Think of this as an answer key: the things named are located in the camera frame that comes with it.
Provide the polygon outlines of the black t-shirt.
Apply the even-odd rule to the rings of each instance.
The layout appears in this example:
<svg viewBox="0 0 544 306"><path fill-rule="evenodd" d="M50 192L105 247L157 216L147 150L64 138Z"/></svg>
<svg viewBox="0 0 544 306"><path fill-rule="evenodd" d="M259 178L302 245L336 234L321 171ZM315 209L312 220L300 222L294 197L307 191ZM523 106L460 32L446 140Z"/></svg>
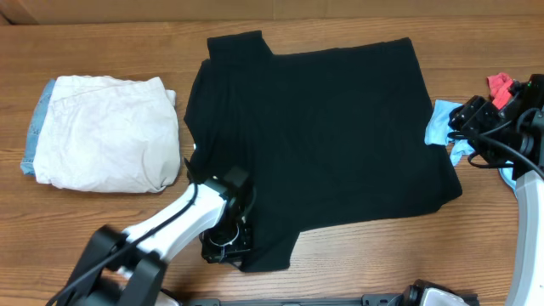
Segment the black t-shirt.
<svg viewBox="0 0 544 306"><path fill-rule="evenodd" d="M257 193L243 272L287 269L301 232L434 213L462 194L411 40L274 54L258 31L207 41L184 120L205 177Z"/></svg>

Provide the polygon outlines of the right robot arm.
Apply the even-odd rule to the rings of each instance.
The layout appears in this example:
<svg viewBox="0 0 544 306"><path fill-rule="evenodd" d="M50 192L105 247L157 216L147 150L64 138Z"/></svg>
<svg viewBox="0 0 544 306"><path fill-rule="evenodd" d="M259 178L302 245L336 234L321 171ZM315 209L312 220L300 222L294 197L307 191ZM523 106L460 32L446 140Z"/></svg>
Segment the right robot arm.
<svg viewBox="0 0 544 306"><path fill-rule="evenodd" d="M519 82L505 73L488 76L490 96L465 104L438 100L428 123L428 145L452 143L457 163L483 158L518 201L518 237L507 306L543 303L543 76Z"/></svg>

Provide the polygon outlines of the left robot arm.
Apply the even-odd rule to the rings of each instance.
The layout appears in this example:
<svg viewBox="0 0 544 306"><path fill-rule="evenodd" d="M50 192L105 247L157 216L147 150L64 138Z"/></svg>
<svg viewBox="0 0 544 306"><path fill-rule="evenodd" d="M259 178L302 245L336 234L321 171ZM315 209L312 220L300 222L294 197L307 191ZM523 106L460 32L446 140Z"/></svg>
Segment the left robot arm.
<svg viewBox="0 0 544 306"><path fill-rule="evenodd" d="M194 239L210 264L239 267L252 250L247 216L257 191L244 170L191 183L172 204L123 231L94 232L51 305L175 305L162 283L170 262Z"/></svg>

